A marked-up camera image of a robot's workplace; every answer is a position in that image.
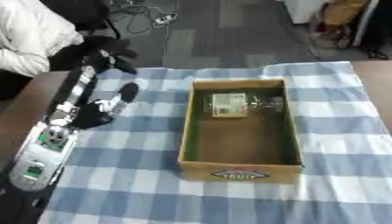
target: robotic arm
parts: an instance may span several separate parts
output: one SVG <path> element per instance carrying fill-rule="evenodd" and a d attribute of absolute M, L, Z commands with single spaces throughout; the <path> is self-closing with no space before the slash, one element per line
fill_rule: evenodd
<path fill-rule="evenodd" d="M 88 103 L 98 73 L 110 67 L 136 73 L 118 58 L 136 57 L 134 52 L 123 50 L 127 45 L 116 40 L 86 57 L 69 73 L 46 116 L 31 129 L 17 155 L 0 173 L 0 223 L 38 223 L 80 130 L 110 123 L 133 101 L 138 87 L 130 83 L 110 101 Z"/>

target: gray carpet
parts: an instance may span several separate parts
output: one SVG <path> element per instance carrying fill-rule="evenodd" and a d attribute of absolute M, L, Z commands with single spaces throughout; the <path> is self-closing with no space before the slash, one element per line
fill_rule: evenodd
<path fill-rule="evenodd" d="M 286 62 L 364 60 L 355 49 L 336 51 L 310 45 L 306 28 L 293 26 L 282 3 L 275 0 L 179 0 L 179 17 L 167 30 L 132 35 L 127 20 L 116 26 L 130 38 L 140 57 L 137 67 L 205 68 L 259 67 Z M 146 0 L 147 5 L 172 11 L 175 0 Z M 153 18 L 159 17 L 155 12 Z M 148 25 L 137 17 L 132 31 Z"/>

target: open cardboard box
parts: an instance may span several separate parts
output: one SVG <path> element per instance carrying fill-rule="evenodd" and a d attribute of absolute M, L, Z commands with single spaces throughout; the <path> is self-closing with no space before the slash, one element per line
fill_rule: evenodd
<path fill-rule="evenodd" d="M 244 117 L 212 118 L 212 94 L 280 96 L 280 112 L 249 110 Z M 178 163 L 184 179 L 252 180 L 292 184 L 303 166 L 283 80 L 196 81 L 192 85 Z"/>

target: blue and white checkered tablecloth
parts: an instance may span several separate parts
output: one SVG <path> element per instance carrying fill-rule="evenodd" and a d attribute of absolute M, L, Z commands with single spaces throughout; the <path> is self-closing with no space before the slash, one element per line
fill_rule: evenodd
<path fill-rule="evenodd" d="M 284 77 L 305 168 L 298 185 L 188 182 L 179 151 L 191 82 Z M 143 92 L 80 137 L 40 224 L 392 223 L 392 140 L 346 62 L 101 75 L 94 97 Z"/>

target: black glove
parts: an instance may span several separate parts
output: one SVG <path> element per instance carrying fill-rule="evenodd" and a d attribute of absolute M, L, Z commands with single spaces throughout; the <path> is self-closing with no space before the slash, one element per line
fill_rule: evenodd
<path fill-rule="evenodd" d="M 100 49 L 95 50 L 83 60 L 84 66 L 92 66 L 97 73 L 109 68 L 118 68 L 126 73 L 136 74 L 137 70 L 120 57 L 135 59 L 137 54 L 127 49 L 130 46 L 128 39 L 113 39 Z"/>

